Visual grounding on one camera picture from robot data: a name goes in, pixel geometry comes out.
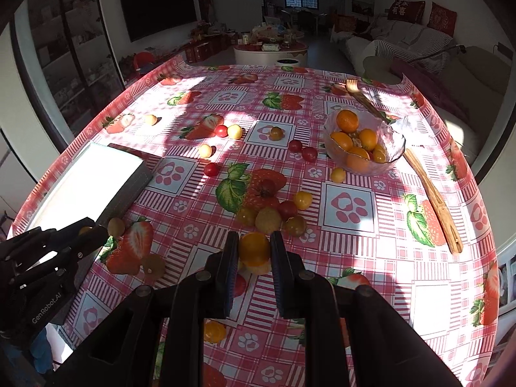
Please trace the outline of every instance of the red chair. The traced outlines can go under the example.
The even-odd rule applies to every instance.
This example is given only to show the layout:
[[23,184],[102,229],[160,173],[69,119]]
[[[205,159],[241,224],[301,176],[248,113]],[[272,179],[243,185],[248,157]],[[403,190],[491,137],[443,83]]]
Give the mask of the red chair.
[[156,62],[156,58],[154,55],[147,52],[142,52],[134,55],[133,66],[135,71],[137,72],[145,65],[154,64]]

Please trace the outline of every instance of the red checkered tablecloth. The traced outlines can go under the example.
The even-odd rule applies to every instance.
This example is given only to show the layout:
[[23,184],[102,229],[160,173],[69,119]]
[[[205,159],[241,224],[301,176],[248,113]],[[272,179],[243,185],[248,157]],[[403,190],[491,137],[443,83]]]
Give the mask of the red checkered tablecloth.
[[[159,82],[161,75],[171,74],[182,80],[176,85]],[[245,133],[239,141],[205,140],[217,148],[212,161],[245,163],[247,172],[269,168],[283,173],[287,185],[278,194],[281,201],[299,190],[313,194],[313,204],[301,213],[308,229],[299,238],[286,238],[287,249],[299,253],[306,268],[332,277],[334,283],[348,268],[361,271],[464,385],[478,385],[494,346],[496,321],[475,326],[470,311],[484,296],[483,275],[496,254],[475,179],[469,168],[456,176],[451,173],[450,134],[405,78],[396,86],[361,80],[360,88],[379,110],[399,118],[411,115],[417,123],[420,145],[413,150],[448,205],[464,251],[453,256],[446,244],[434,245],[429,219],[428,228],[421,230],[425,243],[408,227],[409,212],[423,217],[427,196],[403,158],[384,175],[348,173],[343,184],[333,183],[329,174],[335,165],[324,153],[322,130],[333,110],[359,107],[349,95],[331,91],[332,84],[349,77],[274,66],[191,67],[178,56],[132,85],[86,127],[37,184],[11,232],[25,230],[43,195],[88,141],[129,148],[145,160],[154,177],[124,218],[144,215],[151,221],[152,251],[167,264],[155,287],[177,284],[203,267],[223,246],[228,231],[249,231],[217,201],[215,189],[227,177],[225,172],[216,178],[204,176],[207,161],[198,158],[200,142],[179,138],[182,128],[218,113],[226,125],[239,124]],[[167,104],[187,91],[196,92],[188,104]],[[300,96],[301,109],[267,106],[263,101],[269,93]],[[135,120],[124,132],[108,134],[102,128],[105,117],[121,113],[132,113]],[[143,117],[148,113],[161,120],[147,125]],[[267,138],[274,125],[285,130],[286,138]],[[319,149],[316,163],[306,163],[286,149],[293,138]],[[205,363],[223,374],[227,386],[302,386],[302,326],[279,317],[271,274],[244,272],[242,277],[246,289],[235,299],[230,318],[221,322],[227,335],[216,345],[205,342]],[[73,302],[63,336],[77,346],[143,281],[143,271],[137,276],[112,275],[95,262]]]

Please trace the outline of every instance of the bowl of oranges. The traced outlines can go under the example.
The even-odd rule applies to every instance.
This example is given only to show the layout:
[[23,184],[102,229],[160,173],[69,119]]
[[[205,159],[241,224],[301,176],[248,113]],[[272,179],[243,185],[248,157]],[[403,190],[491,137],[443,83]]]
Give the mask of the bowl of oranges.
[[352,107],[328,116],[323,139],[338,167],[363,176],[386,173],[405,152],[403,135],[366,110]]

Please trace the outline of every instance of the wooden spatula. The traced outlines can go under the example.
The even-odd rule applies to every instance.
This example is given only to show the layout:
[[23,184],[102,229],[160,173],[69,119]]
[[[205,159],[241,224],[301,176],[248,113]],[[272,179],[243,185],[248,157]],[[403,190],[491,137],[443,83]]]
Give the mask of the wooden spatula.
[[[346,89],[349,94],[351,94],[355,100],[357,100],[357,102],[362,104],[368,110],[369,113],[385,121],[385,118],[380,114],[380,112],[359,90],[357,80],[347,80]],[[428,200],[430,201],[430,204],[435,211],[435,215],[439,220],[441,228],[443,229],[444,237],[446,238],[450,252],[452,254],[461,253],[464,246],[462,244],[462,240],[460,239],[459,232],[457,231],[457,227],[455,227],[455,223],[453,222],[450,210],[448,210],[448,207],[444,203],[443,197],[437,191],[432,181],[428,178],[428,175],[426,174],[425,169],[422,167],[420,161],[409,148],[405,149],[405,154],[403,154],[403,156],[411,165],[412,169],[414,169],[417,176],[420,178],[423,187],[425,188]]]

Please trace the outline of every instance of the sofa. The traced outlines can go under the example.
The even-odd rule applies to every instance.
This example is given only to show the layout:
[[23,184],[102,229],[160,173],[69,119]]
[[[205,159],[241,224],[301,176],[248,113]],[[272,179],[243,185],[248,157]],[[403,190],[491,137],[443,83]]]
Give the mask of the sofa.
[[[385,14],[376,16],[365,32],[360,34],[336,32],[334,27],[330,41],[339,46],[359,76],[364,74],[363,61],[368,56],[411,61],[456,44],[446,33],[419,24],[388,20]],[[444,52],[421,64],[427,71],[438,74],[450,59],[450,54]]]
[[403,60],[376,56],[363,61],[364,74],[386,84],[407,76],[430,101],[472,164],[491,132],[504,100],[511,67],[476,46],[454,56],[439,74]]

